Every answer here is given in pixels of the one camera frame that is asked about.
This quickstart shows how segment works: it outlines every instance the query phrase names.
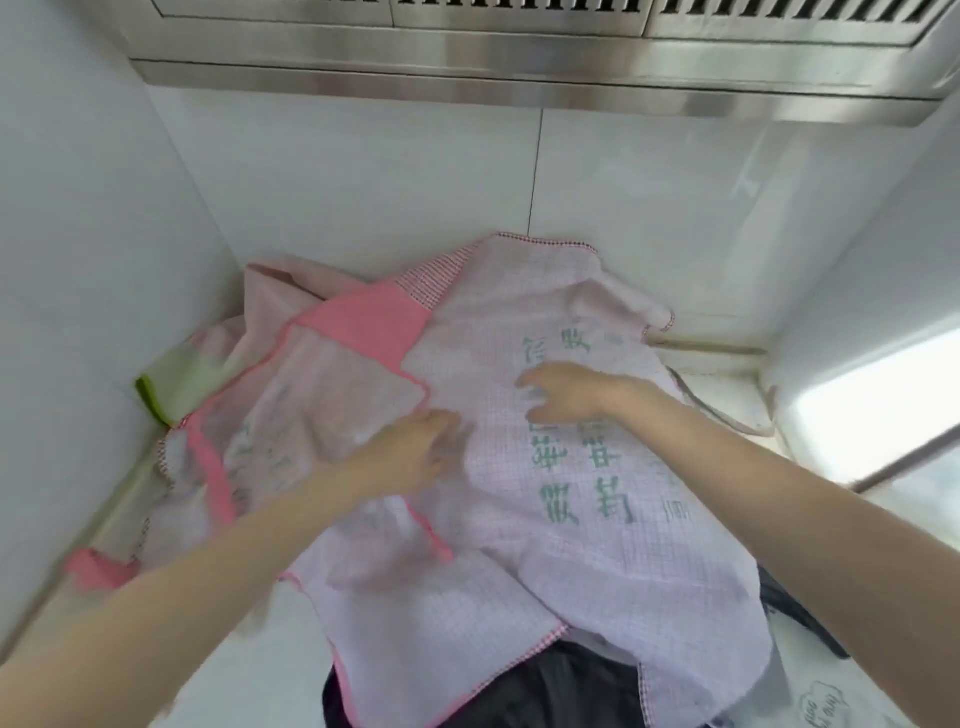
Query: pink checkered cloth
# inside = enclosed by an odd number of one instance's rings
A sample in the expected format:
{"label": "pink checkered cloth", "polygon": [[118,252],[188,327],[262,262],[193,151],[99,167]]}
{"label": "pink checkered cloth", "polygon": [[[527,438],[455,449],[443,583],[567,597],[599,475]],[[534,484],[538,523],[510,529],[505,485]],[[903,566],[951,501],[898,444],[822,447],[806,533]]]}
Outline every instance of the pink checkered cloth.
{"label": "pink checkered cloth", "polygon": [[504,233],[317,303],[168,438],[177,495],[144,566],[429,400],[463,413],[462,467],[409,501],[365,504],[291,568],[351,722],[437,725],[574,627],[636,658],[648,725],[699,726],[770,656],[756,563],[629,434],[528,425],[536,395],[515,388],[569,360],[681,399],[644,343],[671,323],[590,246]]}

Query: finger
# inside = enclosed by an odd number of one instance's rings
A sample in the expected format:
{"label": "finger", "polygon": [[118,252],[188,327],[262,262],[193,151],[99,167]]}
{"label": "finger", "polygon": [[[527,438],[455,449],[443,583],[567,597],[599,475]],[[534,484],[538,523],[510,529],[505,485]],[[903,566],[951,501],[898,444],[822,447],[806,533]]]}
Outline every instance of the finger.
{"label": "finger", "polygon": [[430,416],[431,412],[433,412],[432,409],[428,409],[427,407],[422,407],[420,409],[415,409],[413,412],[411,412],[409,415],[407,415],[402,419],[406,420],[408,423],[421,423],[421,422],[424,422]]}
{"label": "finger", "polygon": [[527,422],[533,425],[555,425],[563,421],[564,417],[561,411],[549,403],[540,407],[534,407],[527,412]]}
{"label": "finger", "polygon": [[430,477],[436,480],[438,477],[446,473],[450,468],[450,458],[448,457],[435,457],[433,462],[430,463]]}
{"label": "finger", "polygon": [[430,442],[433,443],[447,432],[460,426],[460,415],[447,409],[431,409],[423,419]]}
{"label": "finger", "polygon": [[517,387],[538,387],[540,386],[543,374],[546,372],[547,367],[550,366],[549,362],[539,364],[533,369],[528,369],[526,372],[520,375],[519,379],[516,381]]}

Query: white tiled surface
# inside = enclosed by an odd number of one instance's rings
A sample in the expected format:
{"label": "white tiled surface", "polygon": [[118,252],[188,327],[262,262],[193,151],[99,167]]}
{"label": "white tiled surface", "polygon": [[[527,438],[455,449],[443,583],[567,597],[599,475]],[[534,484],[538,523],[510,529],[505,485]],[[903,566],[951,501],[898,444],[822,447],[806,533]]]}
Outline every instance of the white tiled surface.
{"label": "white tiled surface", "polygon": [[139,405],[0,288],[0,642],[154,433]]}
{"label": "white tiled surface", "polygon": [[237,257],[383,276],[526,232],[540,112],[150,88]]}
{"label": "white tiled surface", "polygon": [[125,59],[0,3],[0,642],[146,445],[131,380],[238,269]]}
{"label": "white tiled surface", "polygon": [[678,312],[766,346],[906,173],[911,130],[547,110],[531,234],[586,239]]}
{"label": "white tiled surface", "polygon": [[811,386],[960,328],[960,93],[915,131],[932,136],[925,154],[773,352],[764,382],[780,388],[784,407]]}

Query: person's right hand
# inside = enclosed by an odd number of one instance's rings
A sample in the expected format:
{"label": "person's right hand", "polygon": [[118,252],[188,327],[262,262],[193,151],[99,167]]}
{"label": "person's right hand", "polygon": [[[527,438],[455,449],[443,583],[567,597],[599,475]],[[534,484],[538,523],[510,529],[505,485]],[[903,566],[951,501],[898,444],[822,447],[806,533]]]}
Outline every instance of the person's right hand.
{"label": "person's right hand", "polygon": [[546,402],[527,412],[535,425],[558,425],[592,420],[608,414],[606,402],[621,377],[594,372],[568,361],[552,361],[528,369],[517,387],[539,387]]}
{"label": "person's right hand", "polygon": [[458,426],[456,412],[420,409],[381,429],[344,463],[359,473],[358,496],[404,496],[432,484],[449,465],[442,445]]}

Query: stainless steel range hood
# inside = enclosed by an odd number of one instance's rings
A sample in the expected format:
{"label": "stainless steel range hood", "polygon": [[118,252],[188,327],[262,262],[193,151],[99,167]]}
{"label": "stainless steel range hood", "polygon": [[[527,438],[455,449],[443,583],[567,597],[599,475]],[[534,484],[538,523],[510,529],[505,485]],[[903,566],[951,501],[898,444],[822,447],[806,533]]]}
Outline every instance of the stainless steel range hood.
{"label": "stainless steel range hood", "polygon": [[960,0],[84,0],[150,84],[910,126]]}

